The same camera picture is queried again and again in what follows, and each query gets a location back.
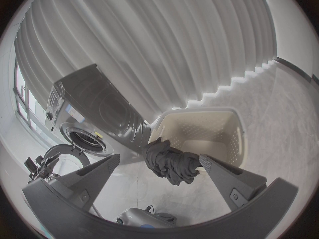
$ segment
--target basket handle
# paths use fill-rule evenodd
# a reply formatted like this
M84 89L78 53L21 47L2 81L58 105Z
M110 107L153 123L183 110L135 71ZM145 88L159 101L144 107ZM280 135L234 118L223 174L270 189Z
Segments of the basket handle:
M239 126L237 127L237 134L238 134L238 153L241 155L242 153L242 142L241 142L241 132Z

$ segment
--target cable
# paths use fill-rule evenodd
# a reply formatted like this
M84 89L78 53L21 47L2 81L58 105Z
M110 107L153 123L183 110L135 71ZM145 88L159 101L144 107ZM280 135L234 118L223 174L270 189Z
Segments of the cable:
M149 206L145 209L145 211L149 212L150 209L151 209L151 206L152 206L152 208L153 208L153 213L155 214L155 212L154 212L154 206L153 206L153 205L149 205Z
M154 206L153 206L153 205L150 205L150 206L152 206L152 208L153 208L153 214L155 214L155 212L154 212Z

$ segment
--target window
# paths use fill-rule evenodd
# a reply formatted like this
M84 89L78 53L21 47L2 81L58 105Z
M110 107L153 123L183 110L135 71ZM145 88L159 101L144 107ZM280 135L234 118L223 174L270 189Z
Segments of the window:
M48 148L63 143L46 128L46 110L43 109L28 89L17 61L15 66L14 93L16 95L18 107L17 112L24 119L33 133L36 134Z

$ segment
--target blue object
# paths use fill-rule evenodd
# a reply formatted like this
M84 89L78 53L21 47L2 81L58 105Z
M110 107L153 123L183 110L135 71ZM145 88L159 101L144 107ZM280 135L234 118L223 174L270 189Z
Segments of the blue object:
M148 225L148 224L141 225L141 226L140 226L140 228L154 229L154 227L153 227L153 226Z

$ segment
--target label sticker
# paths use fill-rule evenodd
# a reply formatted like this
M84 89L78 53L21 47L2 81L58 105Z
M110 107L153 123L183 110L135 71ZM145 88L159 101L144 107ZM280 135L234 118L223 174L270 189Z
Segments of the label sticker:
M74 109L70 104L66 107L65 110L68 114L74 117L78 122L82 123L85 120L85 118L81 114L79 114L79 112L76 109Z

